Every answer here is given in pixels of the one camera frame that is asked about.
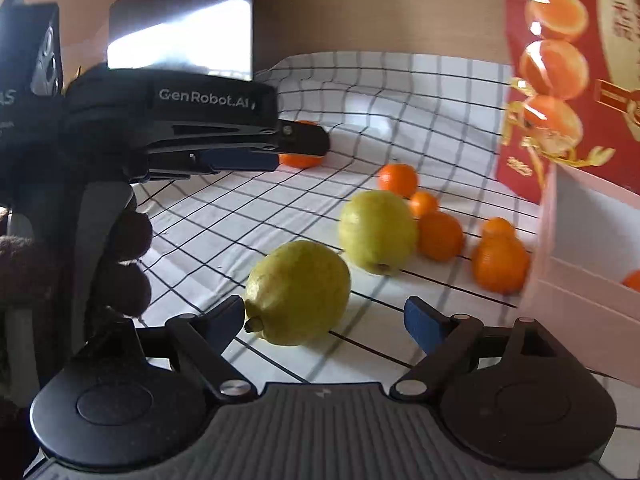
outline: orange fruit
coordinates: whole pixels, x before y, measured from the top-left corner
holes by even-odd
[[[316,124],[313,121],[296,121],[302,124]],[[298,168],[299,170],[306,170],[306,168],[314,168],[322,164],[323,156],[314,155],[295,155],[292,153],[281,153],[278,155],[280,164],[290,166],[292,168]]]
[[[587,88],[589,65],[571,43],[535,41],[520,57],[520,76],[537,93],[567,100],[578,97]]]
[[[421,218],[427,213],[437,211],[440,204],[438,199],[428,191],[416,191],[409,202],[409,208],[414,214],[414,218]]]
[[[549,155],[564,155],[582,140],[582,121],[564,101],[536,95],[524,101],[520,120]]]
[[[418,187],[418,174],[408,164],[387,164],[378,172],[378,187],[409,198]]]
[[[472,258],[474,278],[485,290],[514,294],[524,286],[529,261],[529,253],[516,237],[483,238]]]
[[[499,216],[487,220],[482,226],[482,238],[491,236],[507,236],[513,238],[515,235],[516,229],[513,225]]]
[[[589,25],[580,0],[528,0],[524,10],[529,30],[547,40],[574,42]]]
[[[418,220],[418,250],[427,258],[446,262],[458,256],[464,245],[465,234],[455,217],[434,211]]]
[[[631,274],[629,274],[622,281],[622,284],[640,292],[640,269],[634,270]]]

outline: checkered tablecloth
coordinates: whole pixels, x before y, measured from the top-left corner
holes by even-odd
[[[538,206],[494,179],[509,66],[452,57],[329,52],[284,60],[257,79],[278,88],[281,117],[316,121],[330,133],[322,166],[273,173],[233,172],[136,186],[139,210],[154,226],[141,264],[151,280],[142,325],[205,312],[242,295],[255,263],[279,245],[316,240],[340,253],[337,219],[360,189],[376,188],[389,161],[411,164],[467,234],[447,264],[416,256],[392,277],[350,264],[352,291],[340,324],[308,346],[273,346],[239,333],[224,356],[262,389],[267,381],[379,381],[388,388],[421,358],[405,332],[402,306],[419,296],[447,315],[465,312],[505,323],[517,296],[481,290],[470,253],[484,219],[511,221],[525,245],[536,240]],[[603,464],[639,476],[640,390],[597,375],[616,400],[619,427]]]

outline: pink container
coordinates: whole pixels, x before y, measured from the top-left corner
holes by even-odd
[[[640,386],[640,292],[620,282],[640,269],[640,196],[553,165],[538,248],[520,308],[588,368]]]

